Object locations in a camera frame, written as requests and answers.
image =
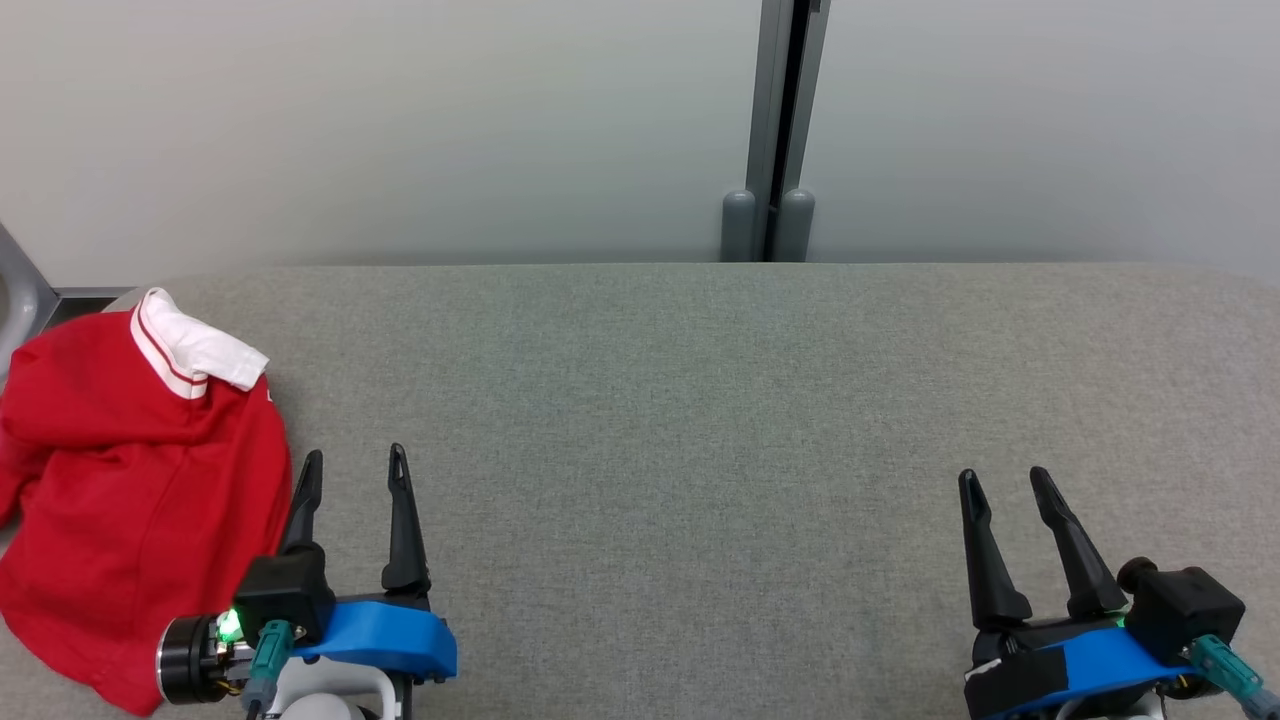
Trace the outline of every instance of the red garment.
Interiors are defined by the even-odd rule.
[[[163,290],[13,356],[0,397],[0,614],[51,669],[134,715],[169,621],[230,605],[289,503],[266,357]]]

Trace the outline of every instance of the gray tabletop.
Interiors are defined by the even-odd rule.
[[[1112,570],[1197,564],[1240,594],[1235,644],[1280,682],[1280,292],[1256,282],[623,265],[165,287],[271,357],[294,465],[324,450],[339,593],[378,587],[387,448],[407,448],[461,664],[419,717],[963,717],[966,466],[1038,615],[1068,593],[1033,464]],[[0,697],[6,717],[124,717],[6,632]]]

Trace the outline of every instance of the green light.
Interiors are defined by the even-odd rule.
[[[218,637],[224,643],[233,643],[244,637],[239,626],[239,615],[234,609],[223,612],[223,616],[218,619]]]

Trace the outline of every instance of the teal connector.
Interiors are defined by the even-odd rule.
[[[284,620],[271,620],[257,637],[257,648],[248,666],[248,682],[241,691],[241,707],[252,712],[266,712],[275,702],[280,670],[293,655],[293,625]]]
[[[1196,638],[1192,643],[1192,665],[1204,679],[1222,688],[1254,720],[1280,720],[1280,698],[1262,689],[1262,678],[1239,655],[1215,635]]]

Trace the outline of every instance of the gray metal frame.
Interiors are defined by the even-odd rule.
[[[804,165],[805,143],[809,141],[809,119],[813,99],[818,88],[818,64],[827,36],[827,17],[831,4],[837,0],[813,0],[809,28],[805,33],[804,54],[800,59],[800,78],[796,85],[795,110],[791,119],[791,137],[782,169],[782,202],[778,208],[773,256],[780,263],[803,263],[809,251],[809,225],[817,199],[800,188],[800,169]]]
[[[0,277],[9,288],[9,314],[0,327],[0,378],[5,378],[13,351],[45,327],[58,306],[58,296],[4,225],[0,225]]]
[[[764,259],[764,231],[769,219],[769,188],[773,184],[773,158],[778,147],[782,118],[782,86],[786,79],[787,46],[791,41],[790,0],[763,0],[760,36],[755,53],[755,95],[751,102],[751,140],[746,158],[746,191],[755,200],[750,237],[727,233],[721,243],[721,260],[750,263]],[[742,199],[737,199],[740,206]]]

